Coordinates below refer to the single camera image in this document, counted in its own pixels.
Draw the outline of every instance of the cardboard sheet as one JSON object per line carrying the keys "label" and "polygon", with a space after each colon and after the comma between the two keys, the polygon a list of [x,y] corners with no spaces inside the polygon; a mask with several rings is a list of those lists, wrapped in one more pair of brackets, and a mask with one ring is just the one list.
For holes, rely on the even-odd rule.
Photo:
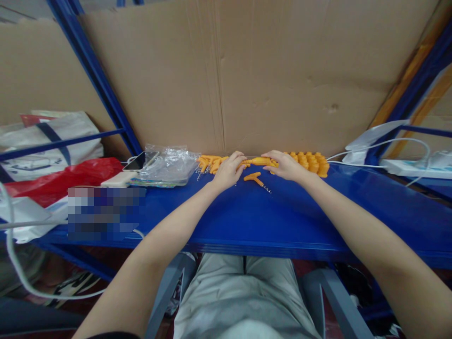
{"label": "cardboard sheet", "polygon": [[[31,110],[85,111],[100,131],[115,129],[59,25],[49,19],[0,24],[0,124]],[[119,135],[104,138],[105,154],[127,159]]]}
{"label": "cardboard sheet", "polygon": [[140,142],[224,153],[209,3],[168,1],[81,17]]}
{"label": "cardboard sheet", "polygon": [[217,2],[226,151],[325,155],[367,129],[436,2]]}
{"label": "cardboard sheet", "polygon": [[[367,129],[436,3],[178,0],[80,21],[142,146],[330,155]],[[113,128],[55,22],[0,30],[4,122],[83,110]]]}

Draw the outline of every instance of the forearm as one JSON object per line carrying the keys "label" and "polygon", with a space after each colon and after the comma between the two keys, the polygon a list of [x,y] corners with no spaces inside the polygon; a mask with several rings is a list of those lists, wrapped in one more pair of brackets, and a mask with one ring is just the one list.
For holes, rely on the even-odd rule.
{"label": "forearm", "polygon": [[129,255],[74,338],[107,331],[125,331],[143,337],[166,267],[185,246],[219,193],[208,183],[154,227]]}
{"label": "forearm", "polygon": [[380,284],[408,338],[449,338],[452,292],[385,224],[321,179],[300,184]]}
{"label": "forearm", "polygon": [[391,229],[319,177],[299,184],[319,204],[352,252],[372,271],[418,267],[422,260]]}
{"label": "forearm", "polygon": [[186,245],[202,215],[220,193],[212,182],[206,184],[154,227],[134,252],[152,265],[166,267]]}

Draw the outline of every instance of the leg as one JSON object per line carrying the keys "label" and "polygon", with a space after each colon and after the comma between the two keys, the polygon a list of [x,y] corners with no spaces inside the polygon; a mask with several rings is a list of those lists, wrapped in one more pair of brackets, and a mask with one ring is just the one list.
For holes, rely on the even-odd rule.
{"label": "leg", "polygon": [[246,274],[290,294],[293,298],[301,298],[290,259],[246,257]]}
{"label": "leg", "polygon": [[311,334],[318,336],[311,315],[301,298],[290,259],[246,258],[246,274],[261,281],[261,294],[282,305]]}
{"label": "leg", "polygon": [[204,253],[194,279],[204,274],[244,274],[243,257]]}
{"label": "leg", "polygon": [[205,253],[174,319],[174,338],[182,337],[192,315],[204,305],[248,295],[251,285],[246,278],[243,257]]}

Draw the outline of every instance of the red plastic bag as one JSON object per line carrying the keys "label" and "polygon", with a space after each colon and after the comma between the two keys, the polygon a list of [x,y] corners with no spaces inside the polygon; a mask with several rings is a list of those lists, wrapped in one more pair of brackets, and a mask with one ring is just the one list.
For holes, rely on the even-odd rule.
{"label": "red plastic bag", "polygon": [[67,196],[68,188],[99,186],[121,172],[123,167],[116,158],[91,159],[35,180],[11,182],[5,186],[12,197],[30,197],[45,208]]}

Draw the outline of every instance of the smartphone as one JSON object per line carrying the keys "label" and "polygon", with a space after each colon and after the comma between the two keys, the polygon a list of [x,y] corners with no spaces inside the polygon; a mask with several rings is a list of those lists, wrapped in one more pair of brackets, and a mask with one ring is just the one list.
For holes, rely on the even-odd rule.
{"label": "smartphone", "polygon": [[122,171],[139,172],[143,169],[143,167],[151,164],[155,160],[155,157],[159,154],[160,152],[142,152],[134,160],[128,163],[126,167],[122,169]]}

